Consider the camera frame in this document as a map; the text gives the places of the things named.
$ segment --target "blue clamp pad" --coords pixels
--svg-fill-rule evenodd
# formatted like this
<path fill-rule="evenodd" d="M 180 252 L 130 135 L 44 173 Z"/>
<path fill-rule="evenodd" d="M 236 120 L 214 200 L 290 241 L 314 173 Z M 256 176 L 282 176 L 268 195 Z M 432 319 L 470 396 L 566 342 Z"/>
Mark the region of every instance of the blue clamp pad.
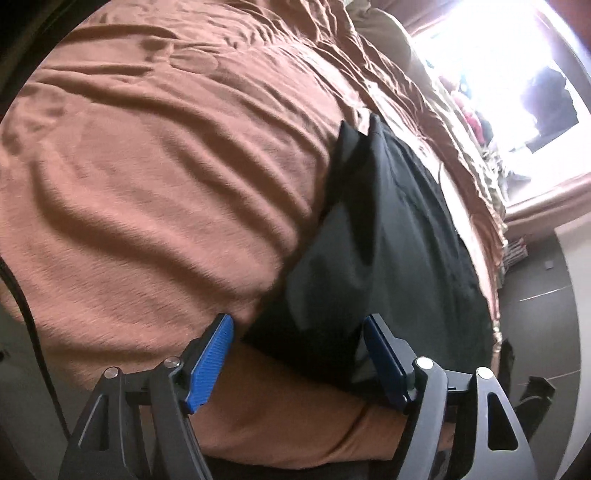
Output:
<path fill-rule="evenodd" d="M 189 414 L 209 400 L 233 338 L 234 321 L 222 313 L 203 336 L 193 340 L 183 352 L 183 371 L 190 378 L 189 393 L 184 401 Z"/>
<path fill-rule="evenodd" d="M 363 339 L 389 402 L 404 412 L 417 398 L 413 367 L 416 354 L 406 341 L 390 332 L 378 314 L 363 322 Z"/>

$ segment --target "white wall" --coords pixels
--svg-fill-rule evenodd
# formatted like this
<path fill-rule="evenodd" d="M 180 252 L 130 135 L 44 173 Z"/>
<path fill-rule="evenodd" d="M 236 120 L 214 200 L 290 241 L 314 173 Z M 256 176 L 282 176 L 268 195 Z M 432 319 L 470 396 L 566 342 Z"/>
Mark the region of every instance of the white wall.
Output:
<path fill-rule="evenodd" d="M 573 284 L 579 315 L 581 374 L 573 430 L 556 478 L 575 459 L 591 433 L 591 213 L 556 229 Z"/>

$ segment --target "dark floor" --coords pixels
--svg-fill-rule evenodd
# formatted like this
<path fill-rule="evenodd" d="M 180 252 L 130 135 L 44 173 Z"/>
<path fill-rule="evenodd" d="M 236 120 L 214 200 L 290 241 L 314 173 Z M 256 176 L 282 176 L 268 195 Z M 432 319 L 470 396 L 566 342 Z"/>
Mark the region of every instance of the dark floor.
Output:
<path fill-rule="evenodd" d="M 528 246 L 499 291 L 501 329 L 512 343 L 515 404 L 530 375 L 556 388 L 553 405 L 531 440 L 540 480 L 553 480 L 569 441 L 580 377 L 579 321 L 569 272 L 555 235 Z"/>

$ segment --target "wrinkled fabric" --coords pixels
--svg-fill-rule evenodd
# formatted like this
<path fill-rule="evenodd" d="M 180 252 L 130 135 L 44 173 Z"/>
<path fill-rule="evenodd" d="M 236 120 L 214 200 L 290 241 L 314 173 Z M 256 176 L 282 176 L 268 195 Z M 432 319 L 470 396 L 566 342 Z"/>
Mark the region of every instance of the wrinkled fabric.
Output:
<path fill-rule="evenodd" d="M 505 216 L 505 202 L 499 188 L 498 175 L 491 171 L 483 161 L 478 141 L 465 117 L 438 80 L 435 72 L 426 67 L 424 61 L 415 51 L 412 39 L 404 27 L 386 12 L 372 8 L 367 0 L 353 1 L 348 5 L 347 11 L 360 34 L 404 71 L 424 96 L 435 116 L 444 123 L 442 130 L 440 122 L 432 122 L 434 129 L 426 131 L 426 133 L 435 138 L 440 145 L 449 145 L 459 152 L 460 162 L 467 166 L 471 172 L 472 180 L 462 184 L 465 186 L 462 197 L 470 206 L 470 222 L 475 231 L 478 232 L 480 238 L 486 238 L 484 261 L 487 265 L 489 284 L 496 285 L 496 275 L 502 261 L 504 231 L 506 230 L 502 220 Z M 447 161 L 451 159 L 451 151 L 452 148 L 448 150 Z M 457 168 L 455 160 L 451 163 L 443 161 L 454 175 L 455 182 L 466 181 L 459 178 L 458 173 L 463 174 L 463 170 Z M 475 189 L 466 188 L 468 185 L 474 186 Z M 446 195 L 446 199 L 450 203 L 450 197 Z M 452 214 L 457 211 L 454 208 L 451 210 Z M 478 270 L 478 252 L 472 248 L 473 242 L 468 238 L 469 235 L 466 231 L 461 229 L 458 231 L 470 250 L 472 261 Z M 499 309 L 496 295 L 489 299 L 489 303 L 492 305 L 492 317 L 498 319 Z"/>
<path fill-rule="evenodd" d="M 454 222 L 491 255 L 470 172 L 340 2 L 112 0 L 93 14 L 0 126 L 0 251 L 51 365 L 90 388 L 105 366 L 180 353 L 218 312 L 240 336 L 316 232 L 341 121 L 366 131 L 372 111 L 446 163 Z M 284 468 L 389 459 L 404 427 L 241 343 L 191 420 L 208 455 Z"/>
<path fill-rule="evenodd" d="M 459 0 L 373 0 L 372 5 L 396 17 L 411 35 L 443 21 Z"/>
<path fill-rule="evenodd" d="M 479 145 L 483 146 L 485 140 L 484 135 L 482 134 L 482 125 L 480 124 L 480 119 L 476 115 L 476 111 L 472 108 L 472 105 L 470 105 L 469 98 L 462 92 L 458 91 L 452 92 L 451 95 L 453 101 L 456 102 L 457 107 L 464 114 L 466 122 L 468 122 L 468 125 L 470 125 L 470 128 L 474 132 Z"/>
<path fill-rule="evenodd" d="M 280 295 L 244 341 L 314 380 L 378 382 L 361 337 L 372 313 L 418 356 L 473 372 L 492 355 L 492 325 L 441 187 L 379 118 L 344 124 L 324 219 Z"/>

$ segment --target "bed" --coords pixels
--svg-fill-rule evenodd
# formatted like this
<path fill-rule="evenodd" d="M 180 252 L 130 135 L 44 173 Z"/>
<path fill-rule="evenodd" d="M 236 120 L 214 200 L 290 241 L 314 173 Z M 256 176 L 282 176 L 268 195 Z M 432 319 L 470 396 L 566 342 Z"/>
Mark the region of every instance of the bed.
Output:
<path fill-rule="evenodd" d="M 64 385 L 151 368 L 220 311 L 243 334 L 318 228 L 340 123 L 371 113 L 440 183 L 498 341 L 500 217 L 339 0 L 112 0 L 84 20 L 0 127 L 0 251 Z M 208 455 L 289 469 L 389 459 L 403 426 L 240 343 L 194 417 Z"/>

